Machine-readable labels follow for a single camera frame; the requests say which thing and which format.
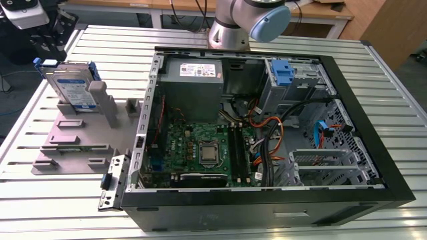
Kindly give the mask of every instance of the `ram slot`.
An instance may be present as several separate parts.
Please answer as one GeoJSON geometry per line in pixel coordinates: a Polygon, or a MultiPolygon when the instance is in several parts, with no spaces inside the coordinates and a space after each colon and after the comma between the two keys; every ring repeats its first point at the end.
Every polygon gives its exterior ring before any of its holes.
{"type": "Polygon", "coordinates": [[[233,182],[237,181],[238,178],[238,160],[237,160],[237,148],[234,144],[234,127],[228,127],[228,152],[229,152],[229,163],[230,163],[230,179],[233,182]]]}
{"type": "Polygon", "coordinates": [[[234,151],[236,151],[236,159],[237,159],[237,167],[238,167],[238,176],[241,182],[245,182],[249,179],[248,174],[248,163],[246,163],[246,155],[245,155],[245,141],[241,134],[241,128],[236,127],[233,131],[233,141],[234,141],[234,151]]]}

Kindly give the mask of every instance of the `blue cable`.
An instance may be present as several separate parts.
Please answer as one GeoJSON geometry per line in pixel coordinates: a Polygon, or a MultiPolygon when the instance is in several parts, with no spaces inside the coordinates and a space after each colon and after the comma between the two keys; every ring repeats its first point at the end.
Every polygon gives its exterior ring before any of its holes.
{"type": "Polygon", "coordinates": [[[327,125],[325,121],[323,121],[323,120],[317,120],[313,124],[312,138],[313,138],[313,145],[316,148],[319,147],[319,142],[320,142],[319,126],[321,126],[323,129],[328,128],[328,125],[327,125]]]}
{"type": "Polygon", "coordinates": [[[5,116],[5,115],[10,115],[10,114],[14,114],[17,113],[18,111],[21,111],[25,107],[21,107],[20,109],[14,110],[14,111],[10,111],[10,112],[2,112],[0,113],[0,116],[5,116]]]}

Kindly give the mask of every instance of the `power supply label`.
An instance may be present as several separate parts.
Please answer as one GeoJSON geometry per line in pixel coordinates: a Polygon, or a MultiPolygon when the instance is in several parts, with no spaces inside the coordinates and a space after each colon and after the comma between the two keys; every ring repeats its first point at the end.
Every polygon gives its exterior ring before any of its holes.
{"type": "Polygon", "coordinates": [[[56,83],[62,95],[74,108],[81,109],[81,111],[90,111],[90,109],[96,107],[92,95],[86,91],[86,81],[78,79],[57,79],[56,83]]]}
{"type": "Polygon", "coordinates": [[[214,78],[214,64],[182,63],[178,69],[181,77],[210,77],[214,78]]]}

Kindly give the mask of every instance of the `aluminum table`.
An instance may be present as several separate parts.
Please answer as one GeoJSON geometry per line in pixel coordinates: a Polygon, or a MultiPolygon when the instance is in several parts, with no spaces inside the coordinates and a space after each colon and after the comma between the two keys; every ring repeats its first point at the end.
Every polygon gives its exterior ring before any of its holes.
{"type": "MultiPolygon", "coordinates": [[[[202,33],[89,25],[73,32],[69,61],[94,61],[116,101],[142,98],[154,46],[205,48],[202,33]]],[[[253,51],[335,58],[416,200],[332,227],[142,232],[124,212],[97,212],[100,174],[32,175],[58,114],[44,80],[0,147],[0,239],[427,239],[427,115],[377,53],[359,41],[281,36],[253,51]]]]}

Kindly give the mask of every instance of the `wooden desk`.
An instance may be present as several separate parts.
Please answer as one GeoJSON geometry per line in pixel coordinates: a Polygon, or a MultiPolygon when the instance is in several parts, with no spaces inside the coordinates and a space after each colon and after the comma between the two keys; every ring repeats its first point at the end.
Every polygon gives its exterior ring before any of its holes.
{"type": "MultiPolygon", "coordinates": [[[[206,16],[214,17],[216,1],[206,1],[206,16]]],[[[177,15],[201,16],[194,0],[173,0],[173,7],[177,15]]],[[[69,0],[65,4],[68,10],[124,12],[150,14],[152,27],[162,28],[161,15],[172,15],[169,0],[69,0]]],[[[299,20],[299,9],[290,12],[290,22],[299,20]]],[[[301,23],[332,25],[327,37],[337,39],[345,27],[347,21],[353,19],[353,15],[344,7],[341,12],[331,10],[329,4],[312,2],[301,7],[301,23]]]]}

